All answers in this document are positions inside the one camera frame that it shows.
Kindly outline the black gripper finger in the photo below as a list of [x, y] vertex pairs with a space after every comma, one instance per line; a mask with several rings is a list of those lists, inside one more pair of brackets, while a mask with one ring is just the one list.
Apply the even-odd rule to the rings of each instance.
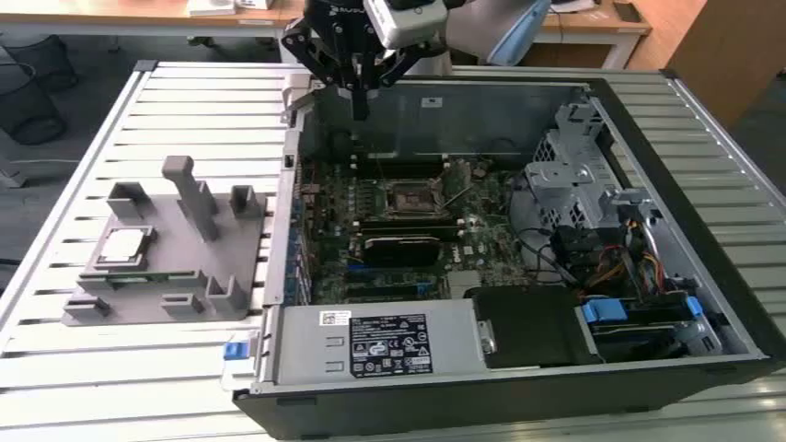
[[409, 69], [426, 58], [443, 53], [443, 44], [437, 41], [422, 41], [402, 49], [377, 61], [377, 56], [385, 52], [385, 47], [374, 31], [366, 33], [362, 48], [362, 118], [370, 115], [368, 99], [373, 91], [381, 87], [390, 87], [405, 76]]
[[348, 93], [351, 116], [360, 119], [362, 83], [347, 37], [338, 25], [320, 37], [303, 17], [287, 28], [282, 43], [314, 76], [327, 86], [336, 86]]

